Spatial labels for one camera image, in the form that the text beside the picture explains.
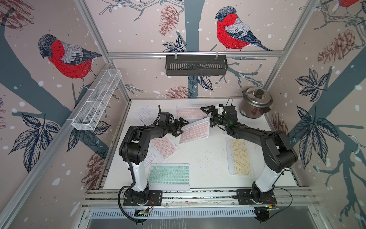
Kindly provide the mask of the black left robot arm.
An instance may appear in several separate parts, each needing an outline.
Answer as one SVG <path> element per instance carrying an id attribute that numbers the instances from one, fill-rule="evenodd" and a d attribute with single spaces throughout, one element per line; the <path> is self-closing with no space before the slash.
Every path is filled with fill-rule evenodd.
<path id="1" fill-rule="evenodd" d="M 167 134 L 178 137 L 183 133 L 183 127 L 190 122 L 183 118 L 174 118 L 169 112 L 160 111 L 157 118 L 149 125 L 130 126 L 119 148 L 119 155 L 128 165 L 132 183 L 120 189 L 118 200 L 127 206 L 148 206 L 154 202 L 161 205 L 161 191 L 150 191 L 145 174 L 144 160 L 148 155 L 150 141 L 163 138 Z"/>

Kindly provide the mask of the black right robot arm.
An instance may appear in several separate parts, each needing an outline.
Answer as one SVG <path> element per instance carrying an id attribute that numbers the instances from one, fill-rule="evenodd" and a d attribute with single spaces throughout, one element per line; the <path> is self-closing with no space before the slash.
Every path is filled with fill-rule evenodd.
<path id="1" fill-rule="evenodd" d="M 221 113 L 215 106 L 200 109 L 210 116 L 210 127 L 223 126 L 229 136 L 255 143 L 262 148 L 265 166 L 252 184 L 251 199 L 256 204 L 263 203 L 272 195 L 274 184 L 282 171 L 298 160 L 289 138 L 282 131 L 265 131 L 241 124 L 235 106 L 225 106 Z"/>

